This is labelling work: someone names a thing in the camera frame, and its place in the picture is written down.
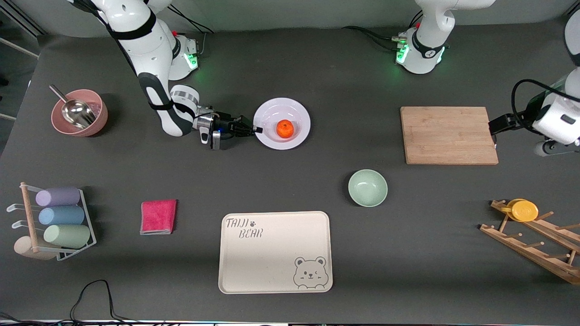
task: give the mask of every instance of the bear drawing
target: bear drawing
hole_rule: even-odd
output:
[[[306,260],[302,257],[294,260],[296,273],[294,274],[294,283],[298,288],[323,288],[328,283],[328,274],[324,266],[326,259],[318,257],[315,260]]]

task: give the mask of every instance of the metal rack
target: metal rack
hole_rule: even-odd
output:
[[[48,247],[40,247],[38,245],[38,236],[36,230],[44,231],[44,229],[39,229],[35,227],[34,217],[32,212],[38,212],[42,207],[33,206],[30,204],[30,197],[28,192],[39,192],[42,191],[42,188],[29,186],[24,182],[20,183],[20,189],[22,190],[22,199],[24,204],[12,204],[6,208],[7,212],[13,212],[16,210],[24,210],[26,212],[26,220],[16,221],[12,224],[13,229],[18,229],[19,227],[28,227],[28,232],[30,234],[30,240],[32,242],[32,251],[34,253],[45,251],[45,252],[58,252],[58,256],[56,256],[56,260],[61,261],[67,258],[70,258],[81,251],[86,250],[89,247],[94,246],[97,243],[97,238],[95,237],[95,231],[93,230],[93,225],[90,221],[89,211],[86,208],[86,199],[85,194],[81,189],[77,189],[81,195],[81,207],[85,211],[85,219],[82,224],[86,225],[90,231],[89,240],[86,244],[78,249],[66,249],[66,248],[48,248]]]

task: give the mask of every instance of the green bowl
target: green bowl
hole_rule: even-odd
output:
[[[360,170],[349,180],[349,194],[355,203],[375,207],[387,198],[387,181],[375,170]]]

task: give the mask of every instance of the tray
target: tray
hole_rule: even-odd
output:
[[[328,291],[332,287],[328,215],[320,211],[226,215],[218,282],[225,294]]]

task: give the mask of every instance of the pink bowl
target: pink bowl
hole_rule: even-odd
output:
[[[52,126],[55,127],[58,132],[76,137],[87,137],[92,136],[103,129],[107,123],[108,112],[107,106],[103,103],[99,94],[90,89],[77,89],[68,93],[67,98],[85,101],[93,110],[97,118],[90,126],[83,130],[79,130],[64,119],[62,113],[64,102],[59,100],[56,102],[55,107],[52,108],[52,114],[50,115]]]

